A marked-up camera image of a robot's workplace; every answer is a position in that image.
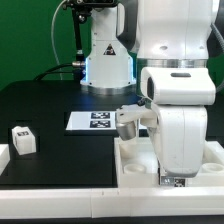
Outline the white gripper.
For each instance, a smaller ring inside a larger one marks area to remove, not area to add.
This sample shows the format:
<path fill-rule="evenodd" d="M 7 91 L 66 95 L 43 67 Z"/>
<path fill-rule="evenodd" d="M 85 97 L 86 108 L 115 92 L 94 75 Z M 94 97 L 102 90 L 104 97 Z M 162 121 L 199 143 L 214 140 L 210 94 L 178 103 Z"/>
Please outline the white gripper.
<path fill-rule="evenodd" d="M 123 105 L 115 125 L 123 141 L 135 139 L 137 123 L 147 128 L 160 166 L 168 176 L 195 177 L 201 167 L 207 130 L 203 106 Z"/>

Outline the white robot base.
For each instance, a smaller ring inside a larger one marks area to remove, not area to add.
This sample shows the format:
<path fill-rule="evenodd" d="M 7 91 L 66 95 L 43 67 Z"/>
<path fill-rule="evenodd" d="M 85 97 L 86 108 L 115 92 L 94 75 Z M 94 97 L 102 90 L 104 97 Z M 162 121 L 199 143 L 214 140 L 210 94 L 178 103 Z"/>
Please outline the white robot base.
<path fill-rule="evenodd" d="M 116 38 L 117 9 L 94 10 L 91 24 L 91 52 L 86 59 L 84 91 L 118 95 L 134 90 L 133 59 Z"/>

